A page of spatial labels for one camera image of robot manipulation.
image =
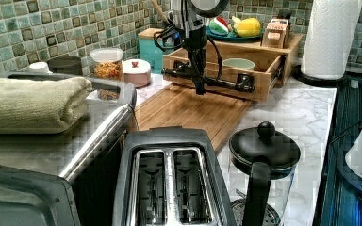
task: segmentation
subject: toaster slot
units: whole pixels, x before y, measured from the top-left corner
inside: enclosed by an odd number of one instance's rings
[[[183,224],[201,224],[211,221],[206,185],[196,151],[174,152],[178,209]]]
[[[140,152],[134,159],[131,225],[166,224],[164,153]]]

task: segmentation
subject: plate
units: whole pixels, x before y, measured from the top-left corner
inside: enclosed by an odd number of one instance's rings
[[[226,41],[232,41],[232,42],[245,42],[245,41],[253,41],[258,40],[263,35],[264,29],[261,29],[260,34],[257,36],[247,37],[247,38],[241,38],[241,37],[227,37],[227,36],[221,36],[214,34],[211,32],[210,28],[206,27],[206,33],[210,38],[213,38],[215,40],[226,40]]]

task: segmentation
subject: green towel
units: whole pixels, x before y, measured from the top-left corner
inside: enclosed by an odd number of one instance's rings
[[[55,134],[72,126],[88,110],[91,81],[0,78],[0,134]]]

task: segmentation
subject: white marble countertop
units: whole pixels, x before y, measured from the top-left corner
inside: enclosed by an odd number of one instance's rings
[[[168,84],[161,75],[153,74],[148,86],[137,89],[137,105]],[[292,138],[300,147],[301,159],[283,215],[285,225],[312,225],[336,93],[333,88],[311,87],[290,78],[282,88],[272,89],[267,102],[251,106],[233,132],[270,121],[277,131]],[[246,192],[248,176],[230,164],[229,157],[227,142],[218,160],[233,201],[240,198],[236,189]]]

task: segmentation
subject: paper towel roll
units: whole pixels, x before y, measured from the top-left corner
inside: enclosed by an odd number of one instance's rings
[[[314,0],[302,73],[335,80],[343,76],[362,0]]]

